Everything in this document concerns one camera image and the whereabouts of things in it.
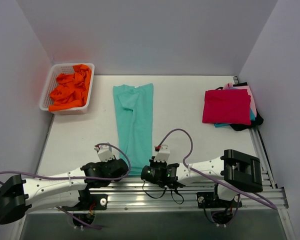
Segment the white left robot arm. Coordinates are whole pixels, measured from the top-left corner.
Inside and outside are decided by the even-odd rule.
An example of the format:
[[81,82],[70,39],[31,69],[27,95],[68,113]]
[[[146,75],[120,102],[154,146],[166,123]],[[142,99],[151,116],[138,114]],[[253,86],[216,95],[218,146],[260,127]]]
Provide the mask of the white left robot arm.
[[13,223],[27,213],[65,207],[88,210],[99,207],[101,199],[93,197],[90,189],[107,187],[120,181],[130,170],[123,159],[89,162],[74,170],[54,176],[23,178],[17,173],[0,187],[0,225]]

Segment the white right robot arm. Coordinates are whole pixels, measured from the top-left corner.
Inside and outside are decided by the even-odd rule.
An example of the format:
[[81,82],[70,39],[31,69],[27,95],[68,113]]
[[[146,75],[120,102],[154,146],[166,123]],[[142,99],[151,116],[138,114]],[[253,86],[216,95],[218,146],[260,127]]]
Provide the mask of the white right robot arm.
[[260,160],[252,155],[233,149],[227,149],[222,156],[212,160],[189,163],[167,164],[151,159],[149,166],[144,166],[140,178],[161,188],[176,190],[193,183],[218,180],[220,189],[212,193],[213,203],[224,206],[233,200],[234,188],[246,193],[261,193],[263,179]]

